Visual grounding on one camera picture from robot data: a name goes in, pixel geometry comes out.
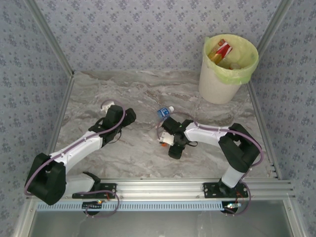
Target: trash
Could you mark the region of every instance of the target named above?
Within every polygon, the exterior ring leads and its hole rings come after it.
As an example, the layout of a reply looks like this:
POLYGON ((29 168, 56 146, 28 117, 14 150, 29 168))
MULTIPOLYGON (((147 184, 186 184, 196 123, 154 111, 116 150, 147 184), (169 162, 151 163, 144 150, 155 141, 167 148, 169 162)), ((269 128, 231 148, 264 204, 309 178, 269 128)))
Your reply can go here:
POLYGON ((233 48, 224 39, 221 39, 209 53, 208 58, 215 64, 218 64, 232 49, 233 48))
POLYGON ((259 62, 258 51, 252 43, 229 34, 205 38, 202 54, 198 89, 205 100, 214 104, 229 102, 240 86, 250 81, 259 62), (232 50, 216 65, 208 55, 220 40, 227 42, 232 50))
POLYGON ((170 107, 162 107, 160 110, 157 111, 157 115, 159 120, 161 120, 164 116, 168 115, 169 113, 173 112, 174 108, 173 106, 170 107))

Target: red and yellow package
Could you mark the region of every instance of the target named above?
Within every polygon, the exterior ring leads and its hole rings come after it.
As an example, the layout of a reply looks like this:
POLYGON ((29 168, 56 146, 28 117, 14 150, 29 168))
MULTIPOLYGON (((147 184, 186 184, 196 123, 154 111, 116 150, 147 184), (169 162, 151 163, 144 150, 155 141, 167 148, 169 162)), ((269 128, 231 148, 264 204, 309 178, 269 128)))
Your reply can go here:
POLYGON ((221 39, 209 53, 208 58, 215 64, 218 64, 232 49, 233 48, 224 39, 221 39))

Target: cable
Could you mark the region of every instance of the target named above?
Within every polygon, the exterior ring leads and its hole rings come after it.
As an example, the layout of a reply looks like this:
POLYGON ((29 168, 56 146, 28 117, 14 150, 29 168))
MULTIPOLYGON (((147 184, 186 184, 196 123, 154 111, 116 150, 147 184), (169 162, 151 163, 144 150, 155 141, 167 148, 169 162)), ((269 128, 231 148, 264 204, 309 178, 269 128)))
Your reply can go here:
POLYGON ((121 136, 122 136, 122 131, 119 132, 119 137, 118 137, 117 140, 115 140, 113 142, 108 142, 108 144, 113 144, 113 143, 117 142, 120 139, 121 136))
MULTIPOLYGON (((166 117, 170 116, 171 114, 183 114, 183 115, 188 116, 189 118, 191 118, 191 119, 193 120, 194 124, 195 124, 198 128, 200 128, 200 129, 204 129, 204 130, 208 130, 208 131, 213 131, 213 132, 229 132, 229 133, 236 134, 236 135, 239 135, 239 136, 241 136, 241 137, 247 139, 248 141, 252 142, 252 143, 258 148, 258 150, 259 150, 259 152, 260 152, 260 160, 259 160, 258 162, 256 162, 255 164, 252 164, 250 167, 255 167, 255 166, 259 165, 259 164, 263 161, 263 158, 264 158, 263 150, 262 150, 261 146, 259 145, 259 143, 258 143, 256 140, 254 140, 252 137, 249 137, 249 136, 247 136, 246 134, 243 134, 243 133, 238 132, 238 131, 233 131, 233 130, 230 130, 230 129, 223 129, 223 128, 218 129, 218 128, 211 128, 211 127, 203 127, 203 126, 200 126, 200 125, 198 124, 198 122, 197 122, 191 115, 189 115, 188 113, 183 113, 183 112, 171 112, 171 113, 165 115, 164 117, 162 117, 162 118, 160 119, 160 121, 158 122, 158 124, 157 124, 157 130, 156 130, 156 132, 157 132, 158 140, 160 140, 160 136, 159 136, 159 126, 160 126, 161 122, 164 121, 164 119, 165 119, 166 117)), ((240 180, 242 180, 242 179, 248 174, 249 170, 241 177, 240 180)), ((248 210, 248 208, 249 208, 249 206, 250 206, 250 202, 251 202, 251 193, 250 193, 249 187, 247 186, 246 183, 244 183, 244 182, 242 182, 242 181, 240 181, 240 183, 242 183, 242 184, 244 184, 244 185, 246 186, 246 188, 247 188, 247 190, 248 190, 248 194, 249 194, 249 201, 248 201, 248 204, 247 204, 246 208, 245 208, 242 212, 240 212, 240 213, 238 213, 238 214, 234 214, 231 210, 225 208, 225 210, 227 210, 227 211, 233 213, 233 214, 236 215, 236 216, 239 216, 239 215, 245 213, 245 212, 248 210)))
POLYGON ((191 143, 193 143, 193 142, 190 142, 190 143, 188 144, 188 146, 190 146, 190 147, 197 147, 197 146, 198 146, 198 142, 195 142, 195 143, 196 143, 195 145, 192 145, 191 143))
POLYGON ((99 194, 99 193, 106 193, 106 194, 112 194, 115 196, 115 198, 118 200, 118 203, 115 207, 115 209, 110 212, 109 214, 106 214, 106 215, 97 215, 97 216, 91 216, 89 215, 88 213, 88 209, 92 206, 92 204, 88 205, 85 209, 85 214, 87 215, 87 217, 91 217, 91 218, 106 218, 106 217, 110 217, 112 215, 114 215, 117 211, 118 211, 118 208, 119 208, 119 197, 116 193, 112 192, 112 191, 109 191, 109 190, 99 190, 99 191, 92 191, 92 192, 79 192, 78 194, 99 194))
MULTIPOLYGON (((85 140, 90 139, 91 137, 99 136, 99 135, 101 135, 101 134, 104 134, 104 133, 107 133, 107 132, 110 132, 110 131, 116 129, 116 128, 123 122, 123 120, 124 120, 124 118, 125 118, 125 114, 126 114, 126 113, 125 113, 125 108, 124 108, 124 106, 121 104, 121 102, 119 102, 119 101, 117 101, 117 100, 114 100, 114 99, 107 99, 107 100, 105 100, 105 101, 102 102, 101 108, 102 108, 102 106, 104 105, 104 103, 106 103, 106 102, 108 102, 108 101, 113 101, 114 103, 116 103, 116 104, 118 104, 118 105, 120 105, 120 106, 122 107, 122 109, 123 109, 123 115, 122 115, 122 118, 120 119, 120 121, 119 121, 116 125, 114 125, 113 127, 111 127, 111 128, 108 129, 108 130, 105 130, 105 131, 102 131, 102 132, 98 132, 98 133, 94 133, 94 134, 91 134, 91 135, 87 136, 86 138, 82 138, 81 140, 79 140, 79 141, 77 141, 76 143, 74 143, 72 146, 68 147, 68 148, 63 152, 63 154, 66 154, 68 151, 70 151, 71 149, 75 148, 76 146, 78 146, 79 144, 81 144, 82 142, 84 142, 85 140)), ((31 182, 32 182, 32 181, 34 180, 34 178, 37 176, 37 174, 38 174, 45 166, 47 166, 47 165, 48 165, 49 163, 51 163, 53 160, 55 160, 55 159, 57 159, 57 158, 59 158, 59 157, 61 157, 61 156, 62 156, 62 154, 60 153, 60 154, 57 154, 57 155, 54 156, 54 157, 51 157, 49 160, 47 160, 46 162, 44 162, 44 163, 33 173, 33 175, 30 177, 30 179, 28 180, 28 182, 26 183, 26 185, 25 185, 25 187, 24 187, 24 194, 25 194, 26 196, 32 196, 32 194, 30 194, 30 193, 28 192, 28 188, 29 188, 31 182)))
POLYGON ((240 192, 238 192, 238 191, 236 191, 236 201, 235 201, 235 203, 237 203, 238 202, 238 196, 240 196, 241 198, 242 198, 242 203, 241 203, 241 205, 243 205, 243 195, 240 193, 240 192))
POLYGON ((244 185, 246 186, 246 188, 247 188, 247 190, 248 190, 249 201, 248 201, 248 204, 247 204, 247 206, 245 207, 245 209, 242 210, 240 213, 236 213, 236 214, 235 214, 233 211, 229 210, 228 208, 224 208, 226 211, 230 212, 231 215, 234 215, 234 216, 239 216, 239 215, 241 215, 241 214, 244 214, 244 213, 248 210, 248 208, 249 208, 249 206, 250 206, 250 202, 251 202, 251 192, 250 192, 250 189, 249 189, 248 185, 247 185, 246 183, 242 182, 242 181, 240 181, 240 183, 241 183, 241 184, 244 184, 244 185))
POLYGON ((166 117, 168 117, 168 116, 170 116, 170 115, 172 115, 172 114, 181 114, 181 115, 186 115, 186 116, 188 116, 189 118, 191 118, 191 119, 193 120, 193 123, 194 123, 198 128, 200 128, 200 129, 204 129, 204 130, 208 130, 208 131, 213 131, 213 132, 229 132, 229 133, 232 133, 232 134, 237 134, 237 135, 239 135, 239 136, 241 136, 241 137, 243 137, 243 138, 246 138, 248 141, 252 142, 252 143, 258 148, 258 150, 259 150, 259 152, 260 152, 260 160, 259 160, 258 162, 256 162, 256 163, 252 164, 250 167, 255 167, 255 166, 259 165, 259 164, 263 161, 263 158, 264 158, 263 150, 262 150, 261 146, 259 145, 259 143, 258 143, 256 140, 254 140, 252 137, 249 137, 249 136, 247 136, 246 134, 243 134, 243 133, 241 133, 241 132, 233 131, 233 130, 229 130, 229 129, 224 129, 224 128, 218 129, 218 128, 211 128, 211 127, 203 127, 203 126, 200 126, 200 125, 198 124, 198 122, 197 122, 191 115, 189 115, 188 113, 183 113, 183 112, 171 112, 171 113, 165 115, 164 117, 162 117, 162 118, 160 119, 160 121, 158 122, 158 124, 157 124, 157 129, 156 129, 158 140, 160 140, 160 136, 159 136, 159 126, 160 126, 161 122, 164 121, 164 119, 165 119, 166 117))

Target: blue label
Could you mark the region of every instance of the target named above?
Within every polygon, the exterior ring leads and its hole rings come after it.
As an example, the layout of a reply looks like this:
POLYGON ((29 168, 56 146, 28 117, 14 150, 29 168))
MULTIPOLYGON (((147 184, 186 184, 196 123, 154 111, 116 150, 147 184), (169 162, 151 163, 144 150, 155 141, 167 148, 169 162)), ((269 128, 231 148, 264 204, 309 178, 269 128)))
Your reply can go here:
POLYGON ((169 111, 168 111, 167 108, 163 107, 163 108, 161 108, 160 110, 157 111, 157 114, 158 114, 158 116, 159 116, 160 118, 162 118, 162 117, 168 115, 168 114, 169 114, 169 111))

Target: green trash bag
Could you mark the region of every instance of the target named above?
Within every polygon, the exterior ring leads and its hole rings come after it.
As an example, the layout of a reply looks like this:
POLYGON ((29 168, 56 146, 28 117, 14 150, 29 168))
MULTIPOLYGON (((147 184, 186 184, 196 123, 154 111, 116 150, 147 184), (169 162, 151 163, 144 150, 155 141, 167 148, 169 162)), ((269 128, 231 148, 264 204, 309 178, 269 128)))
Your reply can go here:
POLYGON ((252 43, 240 36, 230 34, 206 37, 204 42, 203 61, 222 83, 240 85, 250 81, 251 74, 259 63, 258 51, 252 43), (208 54, 221 39, 224 39, 233 49, 216 65, 208 58, 208 54), (230 70, 232 63, 238 63, 241 69, 230 70))

